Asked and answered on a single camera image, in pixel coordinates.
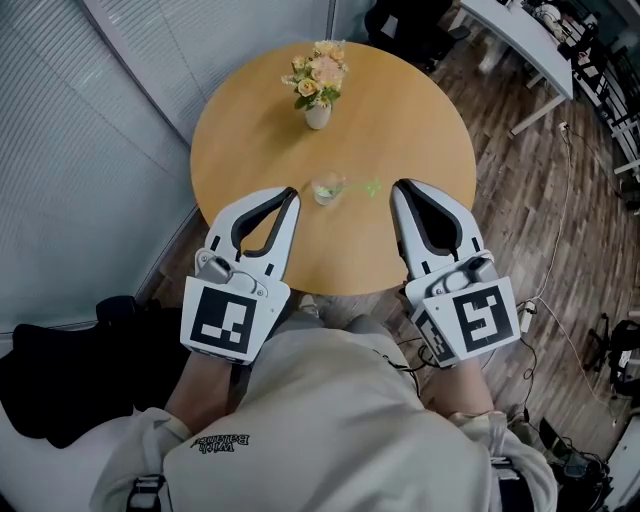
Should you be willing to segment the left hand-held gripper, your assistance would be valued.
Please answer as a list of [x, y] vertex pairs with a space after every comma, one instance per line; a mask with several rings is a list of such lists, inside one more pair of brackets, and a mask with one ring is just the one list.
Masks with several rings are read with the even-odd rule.
[[[274, 187], [253, 192], [218, 213], [205, 241], [207, 249], [196, 252], [195, 275], [186, 279], [180, 327], [184, 347], [234, 364], [255, 361], [290, 297], [290, 288], [280, 280], [300, 207], [293, 187]], [[274, 211], [278, 214], [264, 245], [243, 249], [243, 240]], [[223, 257], [242, 260], [265, 276]]]

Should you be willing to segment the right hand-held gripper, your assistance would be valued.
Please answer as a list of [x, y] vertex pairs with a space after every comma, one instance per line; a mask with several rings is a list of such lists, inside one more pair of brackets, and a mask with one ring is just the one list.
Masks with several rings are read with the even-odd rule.
[[511, 281], [482, 250], [472, 213], [439, 188], [409, 178], [394, 183], [390, 206], [411, 279], [409, 319], [436, 364], [449, 368], [518, 340]]

